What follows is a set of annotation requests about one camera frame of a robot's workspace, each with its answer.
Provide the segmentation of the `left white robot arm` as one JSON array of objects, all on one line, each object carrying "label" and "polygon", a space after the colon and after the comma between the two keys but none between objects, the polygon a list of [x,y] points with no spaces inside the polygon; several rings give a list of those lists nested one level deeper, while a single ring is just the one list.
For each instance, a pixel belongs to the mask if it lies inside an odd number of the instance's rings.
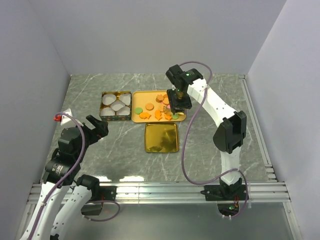
[{"label": "left white robot arm", "polygon": [[45,166],[40,196],[21,239],[61,240],[71,219],[80,212],[84,204],[100,197],[99,179],[84,174],[78,178],[74,192],[65,206],[61,207],[66,193],[81,169],[80,163],[88,147],[109,133],[107,122],[100,121],[92,115],[88,115],[86,119],[94,125],[93,129],[71,117],[70,120],[75,126],[66,127],[61,132],[58,147]]}]

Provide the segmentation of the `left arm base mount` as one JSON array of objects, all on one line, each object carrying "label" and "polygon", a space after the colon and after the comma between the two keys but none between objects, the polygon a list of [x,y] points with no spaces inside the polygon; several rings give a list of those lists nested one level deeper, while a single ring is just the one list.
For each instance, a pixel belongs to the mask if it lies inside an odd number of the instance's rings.
[{"label": "left arm base mount", "polygon": [[[102,186],[99,188],[98,193],[96,193],[90,201],[115,201],[117,194],[117,187],[114,185],[111,186]],[[99,203],[86,203],[82,209],[81,213],[84,216],[99,216],[102,213],[104,202]]]}]

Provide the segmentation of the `metal tongs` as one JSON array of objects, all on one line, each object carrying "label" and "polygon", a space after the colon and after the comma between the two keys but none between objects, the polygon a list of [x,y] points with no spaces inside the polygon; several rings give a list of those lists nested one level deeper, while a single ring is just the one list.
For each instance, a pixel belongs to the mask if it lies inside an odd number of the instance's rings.
[{"label": "metal tongs", "polygon": [[174,113],[172,112],[172,110],[171,109],[168,109],[167,108],[167,106],[168,105],[166,105],[166,108],[165,108],[165,112],[164,113],[171,113],[172,114],[172,116],[174,115]]}]

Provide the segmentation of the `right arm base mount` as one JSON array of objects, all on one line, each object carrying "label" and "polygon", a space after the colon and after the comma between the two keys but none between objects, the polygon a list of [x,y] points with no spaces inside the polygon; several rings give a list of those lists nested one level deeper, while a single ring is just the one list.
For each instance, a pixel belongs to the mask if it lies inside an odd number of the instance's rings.
[{"label": "right arm base mount", "polygon": [[217,202],[218,212],[228,219],[239,216],[249,200],[249,190],[245,184],[205,185],[200,193],[206,202]]}]

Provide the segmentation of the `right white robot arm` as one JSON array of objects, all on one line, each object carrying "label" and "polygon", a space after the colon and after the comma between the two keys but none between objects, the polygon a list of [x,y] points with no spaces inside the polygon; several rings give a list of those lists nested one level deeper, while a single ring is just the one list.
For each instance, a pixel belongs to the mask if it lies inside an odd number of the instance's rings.
[{"label": "right white robot arm", "polygon": [[211,79],[204,78],[195,68],[184,71],[176,64],[165,75],[172,84],[166,93],[173,114],[191,109],[191,100],[194,99],[199,103],[199,109],[204,109],[215,123],[217,130],[213,135],[213,143],[221,156],[222,173],[218,176],[220,194],[224,199],[231,200],[244,180],[239,167],[247,130],[246,113],[236,111],[224,102],[209,86]]}]

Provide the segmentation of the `orange flower cookie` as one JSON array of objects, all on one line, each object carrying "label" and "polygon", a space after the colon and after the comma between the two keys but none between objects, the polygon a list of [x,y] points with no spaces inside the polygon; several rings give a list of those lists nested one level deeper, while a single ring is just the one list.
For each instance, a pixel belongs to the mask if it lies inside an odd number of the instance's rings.
[{"label": "orange flower cookie", "polygon": [[155,98],[157,103],[161,103],[164,100],[164,96],[162,94],[158,94]]}]

